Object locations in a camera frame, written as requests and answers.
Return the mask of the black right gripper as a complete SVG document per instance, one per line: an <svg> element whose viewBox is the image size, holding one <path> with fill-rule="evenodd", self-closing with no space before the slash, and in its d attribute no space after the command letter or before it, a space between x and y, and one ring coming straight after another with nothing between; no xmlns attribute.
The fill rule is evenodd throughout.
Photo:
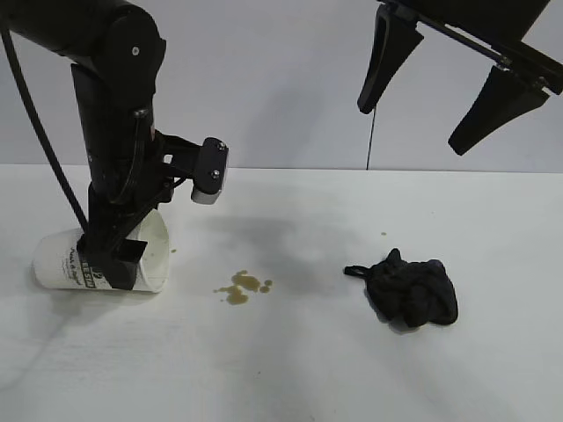
<svg viewBox="0 0 563 422"><path fill-rule="evenodd" d="M523 42L546 1L383 1L377 8L368 72L357 105L370 114L423 41L418 24L494 62L448 144L464 155L499 127L562 93L562 64Z"/></svg>

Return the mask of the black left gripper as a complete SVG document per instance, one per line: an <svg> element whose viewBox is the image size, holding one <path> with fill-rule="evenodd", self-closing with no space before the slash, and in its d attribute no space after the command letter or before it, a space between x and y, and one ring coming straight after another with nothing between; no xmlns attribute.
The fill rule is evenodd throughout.
<svg viewBox="0 0 563 422"><path fill-rule="evenodd" d="M103 274L112 289L132 290L146 241L131 240L131 232L150 211L172 200L172 176L164 162L167 147L160 132L132 157L116 160L112 175L92 174L88 192L89 221L77 241L77 251L90 260L103 260Z"/></svg>

